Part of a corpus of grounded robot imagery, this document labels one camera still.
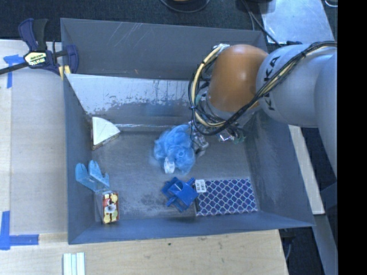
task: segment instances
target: blue patterned cloth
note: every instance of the blue patterned cloth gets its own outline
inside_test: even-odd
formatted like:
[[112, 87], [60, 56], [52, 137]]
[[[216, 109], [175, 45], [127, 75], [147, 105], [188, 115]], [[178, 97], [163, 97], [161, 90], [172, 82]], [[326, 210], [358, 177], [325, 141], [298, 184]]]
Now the blue patterned cloth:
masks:
[[196, 216], [241, 214], [257, 211], [249, 179], [206, 180], [206, 192], [197, 198]]

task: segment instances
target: blue block toy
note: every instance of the blue block toy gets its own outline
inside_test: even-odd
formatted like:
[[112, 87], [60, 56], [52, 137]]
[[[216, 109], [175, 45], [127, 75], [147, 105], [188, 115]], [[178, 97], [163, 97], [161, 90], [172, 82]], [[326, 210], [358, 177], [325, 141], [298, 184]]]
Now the blue block toy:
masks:
[[194, 178], [185, 183], [177, 177], [166, 182], [162, 188], [162, 192], [169, 199], [166, 206], [173, 204], [180, 212], [185, 211], [198, 197], [198, 193], [192, 188], [194, 182]]

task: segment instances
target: metal sheet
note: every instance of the metal sheet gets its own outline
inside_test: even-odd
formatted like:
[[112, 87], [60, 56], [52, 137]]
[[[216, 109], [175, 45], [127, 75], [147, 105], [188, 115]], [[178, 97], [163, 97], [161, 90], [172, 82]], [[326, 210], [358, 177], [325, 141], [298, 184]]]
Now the metal sheet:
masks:
[[278, 42], [334, 41], [321, 0], [272, 0], [261, 3], [260, 12], [266, 31]]

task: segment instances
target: scratch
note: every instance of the scratch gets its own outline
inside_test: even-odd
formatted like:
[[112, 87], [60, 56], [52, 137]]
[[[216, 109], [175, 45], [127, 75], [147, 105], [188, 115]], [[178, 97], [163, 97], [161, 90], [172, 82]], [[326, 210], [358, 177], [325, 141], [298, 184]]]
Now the scratch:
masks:
[[150, 34], [151, 33], [151, 30], [149, 31], [149, 32], [147, 32], [147, 33], [145, 33], [140, 39], [139, 39], [139, 41], [138, 42], [136, 42], [135, 43], [135, 45], [134, 45], [134, 47], [132, 47], [133, 49], [137, 46], [137, 44], [139, 44], [140, 43], [140, 41], [141, 40], [143, 40], [148, 34]]
[[108, 40], [107, 44], [110, 43], [110, 40], [115, 35], [115, 33], [118, 31], [118, 29], [122, 26], [122, 22], [120, 22], [119, 26], [115, 29], [114, 33], [110, 36], [110, 39]]
[[127, 40], [128, 38], [129, 38], [129, 36], [134, 32], [134, 31], [136, 31], [137, 29], [139, 29], [140, 28], [140, 26], [141, 26], [142, 24], [141, 23], [136, 23], [132, 28], [131, 28], [131, 30], [128, 32], [128, 33], [126, 33], [117, 43], [116, 43], [116, 45], [114, 46], [114, 47], [116, 47], [117, 45], [119, 45], [123, 40]]

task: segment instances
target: white triangular object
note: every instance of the white triangular object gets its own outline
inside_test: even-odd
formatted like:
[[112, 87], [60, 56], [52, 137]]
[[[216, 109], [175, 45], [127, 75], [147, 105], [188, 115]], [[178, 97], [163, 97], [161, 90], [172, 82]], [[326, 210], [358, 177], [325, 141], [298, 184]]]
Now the white triangular object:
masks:
[[118, 137], [120, 130], [111, 122], [100, 117], [92, 117], [92, 149]]

